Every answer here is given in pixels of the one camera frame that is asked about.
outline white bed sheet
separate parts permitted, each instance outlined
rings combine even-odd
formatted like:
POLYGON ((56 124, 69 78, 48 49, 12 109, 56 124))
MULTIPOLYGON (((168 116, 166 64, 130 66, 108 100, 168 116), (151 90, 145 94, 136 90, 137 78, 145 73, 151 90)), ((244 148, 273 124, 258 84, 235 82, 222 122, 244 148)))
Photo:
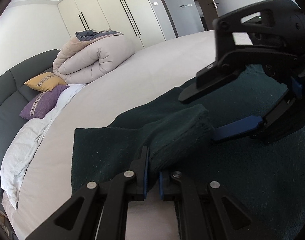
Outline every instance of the white bed sheet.
MULTIPOLYGON (((238 35, 238 39, 249 43, 247 35, 238 35)), ((3 206, 19 240, 71 197, 75 128, 106 127, 120 113, 182 85, 214 60, 214 32, 196 33, 141 50, 83 88, 40 144, 22 183, 18 210, 6 194, 3 196, 3 206)), ((179 239, 173 203, 160 201, 156 188, 146 201, 130 203, 128 210, 126 239, 179 239)))
POLYGON ((60 94, 56 106, 42 119, 33 118, 28 120, 8 147, 0 170, 0 187, 7 193, 14 209, 17 209, 20 187, 27 167, 40 143, 43 141, 49 127, 74 95, 84 86, 86 85, 69 85, 69 88, 60 94))

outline mattress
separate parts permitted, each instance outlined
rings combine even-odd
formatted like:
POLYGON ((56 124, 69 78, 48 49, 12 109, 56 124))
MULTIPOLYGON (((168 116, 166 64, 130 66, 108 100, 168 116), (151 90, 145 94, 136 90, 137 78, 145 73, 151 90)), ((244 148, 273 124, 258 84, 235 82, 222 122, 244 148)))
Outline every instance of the mattress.
MULTIPOLYGON (((238 44, 250 42, 243 34, 235 39, 238 44)), ((54 120, 35 153, 20 189, 18 210, 3 196, 19 240, 71 197, 75 128, 106 127, 122 112, 182 85, 214 60, 214 32, 196 33, 141 50, 84 87, 54 120)), ((146 201, 129 204, 126 239, 177 240, 177 229, 174 204, 162 202, 156 187, 146 201)))

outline white wardrobe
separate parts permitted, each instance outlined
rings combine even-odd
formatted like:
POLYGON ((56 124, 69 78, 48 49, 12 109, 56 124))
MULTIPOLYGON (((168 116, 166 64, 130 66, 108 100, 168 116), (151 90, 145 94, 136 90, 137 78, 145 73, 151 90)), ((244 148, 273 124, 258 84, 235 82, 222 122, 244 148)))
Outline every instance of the white wardrobe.
POLYGON ((112 29, 130 38, 136 51, 165 41, 149 0, 62 0, 58 8, 70 36, 112 29))

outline pillow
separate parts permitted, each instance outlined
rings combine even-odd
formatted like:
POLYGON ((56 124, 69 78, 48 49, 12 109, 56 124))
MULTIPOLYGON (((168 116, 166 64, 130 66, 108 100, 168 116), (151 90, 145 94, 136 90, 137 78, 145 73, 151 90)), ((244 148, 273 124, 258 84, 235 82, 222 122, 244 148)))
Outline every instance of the pillow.
POLYGON ((26 81, 25 85, 29 86, 34 90, 45 92, 52 91, 57 85, 67 84, 62 78, 56 76, 54 73, 46 72, 26 81))
POLYGON ((19 116, 27 120, 32 118, 44 118, 45 115, 55 107, 60 93, 67 88, 69 88, 69 86, 58 85, 52 91, 38 94, 24 107, 19 116))

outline rolled comforter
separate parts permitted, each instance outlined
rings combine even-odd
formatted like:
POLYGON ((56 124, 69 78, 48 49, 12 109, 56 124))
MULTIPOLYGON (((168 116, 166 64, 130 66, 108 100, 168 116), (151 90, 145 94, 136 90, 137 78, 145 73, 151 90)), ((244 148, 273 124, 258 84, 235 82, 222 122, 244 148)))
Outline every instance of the rolled comforter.
POLYGON ((88 84, 114 70, 134 53, 134 44, 122 33, 77 32, 58 53, 53 70, 67 84, 88 84))

